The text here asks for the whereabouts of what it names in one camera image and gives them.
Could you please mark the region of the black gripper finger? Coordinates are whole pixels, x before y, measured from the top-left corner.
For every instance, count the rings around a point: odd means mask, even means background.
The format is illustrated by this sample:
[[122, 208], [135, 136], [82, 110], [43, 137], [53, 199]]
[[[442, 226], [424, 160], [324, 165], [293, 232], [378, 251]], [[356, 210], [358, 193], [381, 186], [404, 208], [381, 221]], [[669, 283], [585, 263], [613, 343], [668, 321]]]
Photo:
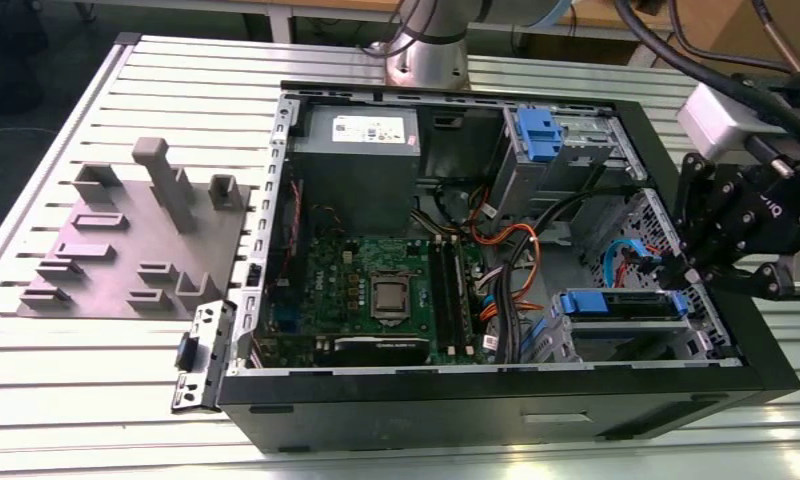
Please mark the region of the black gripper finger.
[[771, 301], [799, 299], [791, 270], [779, 261], [763, 263], [755, 271], [731, 265], [711, 265], [700, 271], [712, 288]]
[[699, 260], [704, 243], [704, 209], [712, 193], [716, 165], [699, 153], [688, 153], [681, 163], [672, 221], [677, 235], [677, 251], [664, 254], [664, 288], [684, 289], [691, 282], [685, 273]]

